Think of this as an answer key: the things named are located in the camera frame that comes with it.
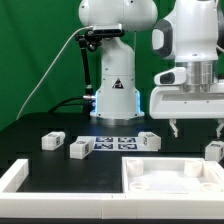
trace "green backdrop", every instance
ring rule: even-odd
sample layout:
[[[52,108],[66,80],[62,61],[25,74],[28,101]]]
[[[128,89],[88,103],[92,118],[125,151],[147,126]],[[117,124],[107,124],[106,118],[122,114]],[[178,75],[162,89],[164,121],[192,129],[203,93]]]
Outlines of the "green backdrop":
[[[78,18],[81,0],[0,1],[0,130],[15,121],[22,104],[37,85],[65,41],[82,27]],[[156,0],[159,18],[166,16],[174,0]],[[134,35],[123,40],[133,46]],[[142,109],[148,112],[153,76],[173,66],[152,52],[151,31],[137,34],[136,87]],[[100,86],[100,51],[88,53],[94,88]],[[224,70],[224,57],[219,71]],[[84,76],[78,44],[72,41],[24,114],[46,112],[60,101],[84,93]],[[69,108],[81,111],[81,107]]]

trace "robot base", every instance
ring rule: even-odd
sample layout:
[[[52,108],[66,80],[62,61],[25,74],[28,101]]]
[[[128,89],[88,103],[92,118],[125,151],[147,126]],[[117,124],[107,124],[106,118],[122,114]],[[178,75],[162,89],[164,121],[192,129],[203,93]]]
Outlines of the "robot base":
[[[129,119],[112,119],[112,118],[103,118],[94,116],[94,113],[90,114],[90,121],[93,123],[99,123],[107,126],[128,126],[128,125],[134,125],[136,123],[141,123],[145,120],[144,113],[141,113],[140,115],[129,118]]]

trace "robot logo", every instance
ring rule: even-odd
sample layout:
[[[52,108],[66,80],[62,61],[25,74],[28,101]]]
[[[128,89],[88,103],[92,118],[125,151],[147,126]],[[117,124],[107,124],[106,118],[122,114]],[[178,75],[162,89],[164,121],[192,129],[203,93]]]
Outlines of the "robot logo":
[[[117,81],[115,82],[113,89],[124,89],[124,86],[121,83],[120,79],[117,79]]]

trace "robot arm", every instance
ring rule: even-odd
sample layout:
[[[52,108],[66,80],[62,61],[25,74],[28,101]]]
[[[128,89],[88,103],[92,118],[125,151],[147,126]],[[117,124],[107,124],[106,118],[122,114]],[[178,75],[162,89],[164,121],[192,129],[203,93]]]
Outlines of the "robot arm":
[[[121,24],[127,32],[149,30],[157,19],[152,0],[82,0],[79,18],[84,26]]]
[[[101,46],[101,87],[96,92],[91,120],[128,125],[142,119],[139,92],[135,88],[135,53],[119,37],[125,32],[149,30],[157,19],[153,0],[83,0],[79,17],[92,26],[86,39],[90,48]]]
[[[217,43],[223,46],[224,19],[215,0],[176,0],[153,31],[153,49],[175,68],[155,76],[150,114],[170,119],[218,119],[224,126],[224,85],[217,82]]]

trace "black cable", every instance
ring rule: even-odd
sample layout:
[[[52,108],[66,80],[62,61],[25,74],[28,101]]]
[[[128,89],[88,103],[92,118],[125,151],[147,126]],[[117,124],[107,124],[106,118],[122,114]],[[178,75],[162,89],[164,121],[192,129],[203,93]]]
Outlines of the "black cable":
[[[63,106],[63,105],[66,105],[66,103],[69,103],[71,101],[74,101],[74,100],[82,100],[83,97],[82,96],[78,96],[78,97],[71,97],[67,100],[63,100],[62,102],[60,102],[59,104],[57,104],[56,106],[52,107],[48,113],[53,113],[55,110],[57,110],[59,107]]]

